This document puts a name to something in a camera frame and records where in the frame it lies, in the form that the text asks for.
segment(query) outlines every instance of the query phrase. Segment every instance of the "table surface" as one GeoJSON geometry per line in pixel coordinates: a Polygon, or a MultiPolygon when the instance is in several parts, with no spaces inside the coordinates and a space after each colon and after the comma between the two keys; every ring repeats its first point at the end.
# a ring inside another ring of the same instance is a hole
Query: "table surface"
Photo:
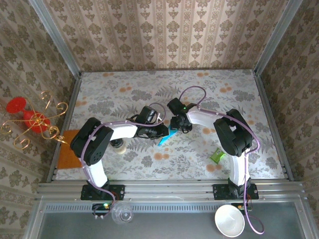
{"type": "MultiPolygon", "coordinates": [[[[70,129],[80,129],[95,117],[101,122],[124,120],[153,102],[163,104],[179,97],[189,86],[202,86],[207,98],[202,107],[219,112],[237,109],[258,136],[261,148],[249,155],[254,179],[284,178],[264,108],[251,70],[186,70],[114,73],[83,73],[70,129]]],[[[203,92],[187,91],[181,101],[197,103],[203,92]]],[[[165,125],[173,116],[166,107],[165,125]]],[[[219,147],[216,131],[194,125],[187,134],[178,132],[162,146],[160,139],[126,138],[127,151],[116,154],[109,146],[103,156],[110,180],[227,179],[229,155],[217,165],[209,157],[219,147]]],[[[55,180],[85,179],[81,168],[59,169],[55,180]]]]}

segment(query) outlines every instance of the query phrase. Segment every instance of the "purple cable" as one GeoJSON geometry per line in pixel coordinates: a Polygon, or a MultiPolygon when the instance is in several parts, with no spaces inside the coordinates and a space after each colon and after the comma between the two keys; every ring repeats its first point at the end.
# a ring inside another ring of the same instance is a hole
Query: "purple cable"
{"type": "Polygon", "coordinates": [[[86,149],[88,148],[88,145],[89,145],[90,141],[91,141],[92,138],[95,136],[96,132],[97,132],[101,127],[103,127],[103,126],[119,125],[119,124],[127,124],[127,123],[128,123],[128,124],[133,124],[133,125],[138,125],[138,126],[154,127],[154,126],[157,126],[157,125],[160,125],[161,123],[163,123],[164,120],[165,120],[165,117],[166,117],[166,110],[165,110],[164,106],[161,105],[160,103],[152,103],[152,104],[150,104],[150,106],[151,106],[151,105],[159,105],[159,106],[161,106],[161,107],[164,109],[163,119],[162,119],[161,121],[159,121],[158,123],[155,123],[155,124],[143,124],[143,123],[131,122],[131,121],[129,121],[129,120],[102,123],[102,124],[100,124],[99,126],[97,126],[97,127],[93,130],[92,134],[89,136],[88,140],[86,141],[86,143],[85,143],[85,145],[84,145],[84,147],[83,147],[80,160],[81,160],[81,164],[82,164],[82,168],[83,168],[84,174],[85,174],[85,176],[87,177],[87,179],[88,179],[88,181],[90,182],[90,184],[91,184],[94,188],[96,188],[97,190],[106,192],[107,194],[111,195],[111,197],[112,197],[112,205],[115,203],[115,197],[114,197],[113,193],[111,193],[110,191],[105,190],[105,189],[100,188],[100,187],[98,187],[97,185],[95,185],[95,184],[93,183],[93,181],[92,181],[90,175],[89,175],[88,172],[86,171],[87,164],[86,164],[86,162],[84,161],[85,151],[86,151],[86,149]]]}
{"type": "Polygon", "coordinates": [[[190,88],[200,88],[201,90],[204,91],[204,97],[197,103],[197,108],[198,108],[200,111],[205,112],[205,113],[208,113],[208,114],[213,114],[213,115],[217,115],[217,116],[222,116],[222,117],[228,118],[228,119],[230,119],[230,120],[232,120],[232,121],[235,121],[236,123],[238,123],[238,124],[240,124],[241,126],[243,126],[243,127],[252,135],[252,137],[255,139],[255,141],[256,141],[256,143],[257,143],[257,147],[256,147],[256,148],[254,148],[254,149],[252,149],[252,150],[250,150],[250,151],[248,151],[248,152],[245,152],[244,209],[245,209],[245,214],[246,214],[247,221],[248,221],[249,226],[251,227],[251,229],[252,229],[255,233],[257,233],[257,234],[259,234],[259,235],[262,235],[262,234],[265,232],[264,224],[263,224],[263,223],[260,221],[260,219],[258,219],[257,217],[249,216],[249,215],[248,215],[248,211],[247,211],[247,206],[246,206],[246,193],[247,193],[247,192],[246,192],[246,191],[247,191],[247,188],[246,188],[246,187],[247,187],[246,175],[247,175],[247,164],[248,164],[248,157],[247,157],[247,156],[248,156],[248,154],[257,151],[257,150],[260,148],[260,142],[259,142],[257,136],[254,134],[254,132],[253,132],[248,126],[246,126],[244,123],[242,123],[241,121],[239,121],[238,119],[235,119],[235,118],[233,118],[233,117],[231,117],[231,116],[228,116],[228,115],[222,114],[222,113],[218,113],[218,112],[215,112],[215,111],[209,111],[209,110],[201,109],[200,106],[199,106],[199,104],[206,98],[206,90],[205,90],[203,87],[201,87],[201,86],[190,86],[190,87],[186,88],[186,89],[180,94],[179,100],[181,99],[181,96],[182,96],[188,89],[190,89],[190,88]],[[249,217],[254,218],[254,219],[256,219],[256,220],[259,221],[259,223],[260,223],[261,226],[262,226],[262,231],[261,231],[261,232],[257,231],[257,230],[253,227],[253,225],[252,225],[251,222],[250,222],[249,217]]]}

